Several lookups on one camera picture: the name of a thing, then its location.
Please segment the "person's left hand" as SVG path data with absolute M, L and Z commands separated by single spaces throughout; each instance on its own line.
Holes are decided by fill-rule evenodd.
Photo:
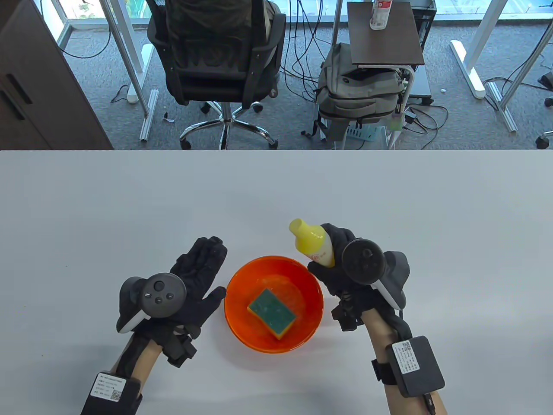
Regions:
M 227 247 L 219 237 L 201 237 L 181 254 L 168 272 L 131 277 L 119 291 L 118 333 L 130 333 L 129 348 L 150 342 L 176 354 L 177 343 L 194 340 L 226 297 L 213 288 Z

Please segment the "person's right hand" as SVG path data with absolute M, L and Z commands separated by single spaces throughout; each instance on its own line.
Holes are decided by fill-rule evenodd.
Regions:
M 377 243 L 355 237 L 351 230 L 332 224 L 322 225 L 332 243 L 334 265 L 325 267 L 312 261 L 308 270 L 339 299 L 332 316 L 344 331 L 362 324 L 362 314 L 376 311 L 401 337 L 409 337 L 402 321 L 407 301 L 404 286 L 410 275 L 406 255 L 383 251 Z

